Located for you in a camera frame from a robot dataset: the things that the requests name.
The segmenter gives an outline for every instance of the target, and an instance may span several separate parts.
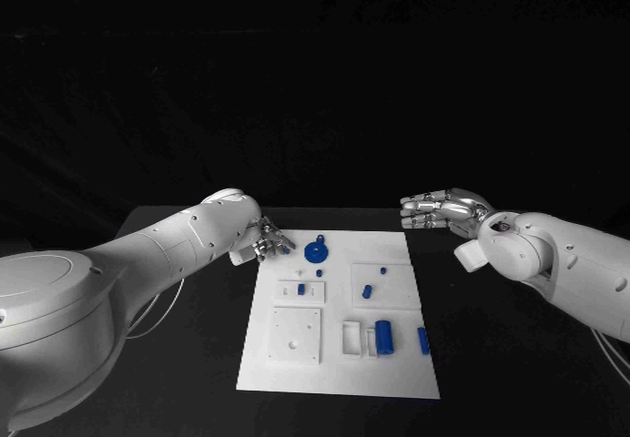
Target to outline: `black table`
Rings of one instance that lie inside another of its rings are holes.
[[[184,208],[137,208],[119,237]],[[263,212],[283,229],[403,231],[398,209]],[[491,266],[466,272],[453,254],[465,240],[447,229],[406,236],[442,401],[237,391],[259,264],[234,267],[224,256],[186,279],[158,329],[127,341],[93,396],[21,437],[629,435],[630,389],[589,328]]]

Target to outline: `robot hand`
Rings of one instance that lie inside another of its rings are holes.
[[[293,241],[283,235],[283,231],[272,223],[270,218],[263,217],[259,222],[260,240],[254,243],[257,260],[263,262],[267,257],[274,257],[279,252],[286,255],[296,248]]]
[[[406,229],[450,228],[466,239],[476,239],[483,219],[495,212],[489,201],[460,188],[403,198],[401,204]]]

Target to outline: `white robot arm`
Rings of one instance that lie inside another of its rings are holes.
[[[401,199],[406,229],[450,230],[466,270],[486,264],[587,326],[630,342],[630,241],[541,213],[496,211],[455,188]]]
[[[52,420],[96,391],[145,304],[227,252],[234,265],[296,245],[238,189],[78,252],[0,259],[0,433]]]

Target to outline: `blue block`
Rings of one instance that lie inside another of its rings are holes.
[[[430,339],[427,338],[427,330],[419,328],[419,338],[420,338],[420,348],[423,349],[423,354],[430,354]]]
[[[364,289],[364,299],[370,299],[372,296],[372,285],[367,285]]]
[[[394,353],[394,339],[391,337],[391,323],[388,320],[380,320],[374,325],[377,334],[377,352],[380,355]]]

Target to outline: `black background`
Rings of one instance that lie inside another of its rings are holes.
[[[0,18],[0,225],[140,205],[397,208],[445,188],[629,238],[628,6],[21,2]]]

